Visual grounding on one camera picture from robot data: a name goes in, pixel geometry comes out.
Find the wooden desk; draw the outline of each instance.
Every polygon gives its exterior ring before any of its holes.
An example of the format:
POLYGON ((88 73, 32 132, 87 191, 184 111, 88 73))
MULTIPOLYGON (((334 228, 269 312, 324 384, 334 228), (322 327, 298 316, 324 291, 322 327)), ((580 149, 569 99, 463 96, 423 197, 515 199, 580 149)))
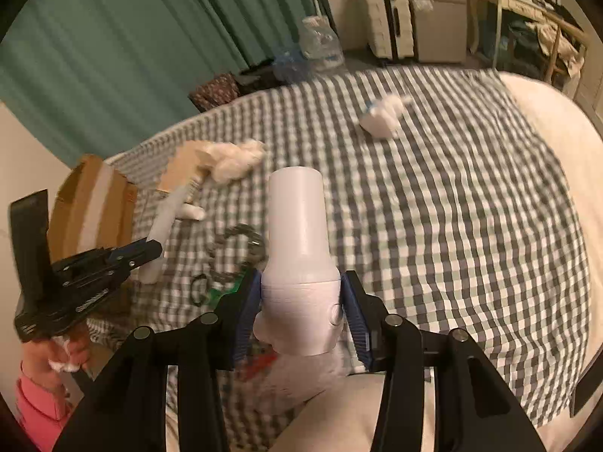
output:
MULTIPOLYGON (((584 56, 586 48, 589 45, 588 36, 577 27, 569 24, 557 14, 550 12, 539 5, 527 0, 485 0, 496 5, 496 40, 494 42, 494 57, 492 59, 492 67, 495 69, 498 61, 498 48, 500 46, 500 26, 502 24, 502 11, 509 10, 517 15, 530 18, 537 22, 553 22, 557 24, 557 36, 555 45, 551 52, 548 69, 545 75, 545 81, 551 83, 553 70, 557 61, 557 53, 559 49, 559 40, 561 32, 566 31, 574 36, 580 42, 580 54, 584 56)), ((471 20, 473 21, 473 41, 469 47, 471 54, 475 54, 479 45, 479 20, 478 20, 478 0, 468 0, 471 10, 471 20)))

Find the brown bag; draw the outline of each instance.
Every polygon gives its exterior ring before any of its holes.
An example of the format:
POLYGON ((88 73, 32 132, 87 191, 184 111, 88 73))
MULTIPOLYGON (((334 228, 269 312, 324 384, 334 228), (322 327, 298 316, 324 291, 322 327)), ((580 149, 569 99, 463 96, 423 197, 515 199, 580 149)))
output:
POLYGON ((189 99, 200 112, 228 104, 239 96, 239 87, 232 73, 216 76, 189 93, 189 99))

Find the beige wall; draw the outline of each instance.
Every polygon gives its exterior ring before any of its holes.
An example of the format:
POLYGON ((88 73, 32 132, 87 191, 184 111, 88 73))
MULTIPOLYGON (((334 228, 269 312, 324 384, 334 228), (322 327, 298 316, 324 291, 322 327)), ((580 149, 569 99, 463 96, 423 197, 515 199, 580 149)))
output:
POLYGON ((42 146, 0 102, 0 392, 14 410, 14 382, 20 344, 13 329, 19 281, 8 229, 8 205, 37 190, 48 189, 54 201, 69 169, 42 146))
POLYGON ((356 0, 329 0, 343 49, 363 49, 366 33, 356 0))
POLYGON ((603 134, 603 42, 576 0, 562 0, 562 5, 591 39, 575 101, 595 124, 599 134, 603 134))

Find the white cotton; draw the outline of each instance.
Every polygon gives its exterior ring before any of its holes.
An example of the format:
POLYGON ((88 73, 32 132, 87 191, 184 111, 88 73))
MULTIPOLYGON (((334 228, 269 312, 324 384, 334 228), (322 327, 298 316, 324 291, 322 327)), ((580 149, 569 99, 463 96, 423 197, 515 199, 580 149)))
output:
MULTIPOLYGON (((61 345, 61 347, 63 347, 63 349, 65 350, 65 353, 67 353, 67 355, 69 355, 69 350, 67 350, 67 344, 69 343, 69 338, 65 338, 63 336, 53 336, 52 339, 55 340, 56 343, 61 345)), ((73 373, 73 372, 79 371, 79 369, 80 369, 79 365, 75 365, 70 362, 63 363, 63 362, 55 362, 53 360, 49 360, 48 364, 50 365, 50 368, 55 372, 73 373)))
POLYGON ((253 139, 242 144, 209 143, 197 150, 197 156, 200 167, 211 170, 216 183, 227 184, 257 166, 264 156, 264 148, 263 143, 253 139))
POLYGON ((390 93, 379 102, 371 105, 361 117, 360 126, 371 136, 379 139, 391 139, 399 136, 402 131, 399 117, 406 110, 405 104, 410 97, 400 97, 390 93))

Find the teal curtain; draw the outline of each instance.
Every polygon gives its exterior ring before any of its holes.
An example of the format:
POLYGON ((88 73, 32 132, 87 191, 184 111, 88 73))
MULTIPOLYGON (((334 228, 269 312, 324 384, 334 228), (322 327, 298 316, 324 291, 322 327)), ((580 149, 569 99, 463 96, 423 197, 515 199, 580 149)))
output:
POLYGON ((0 97, 66 164, 108 157, 198 113, 197 84, 274 56, 312 14, 312 0, 29 0, 0 43, 0 97))

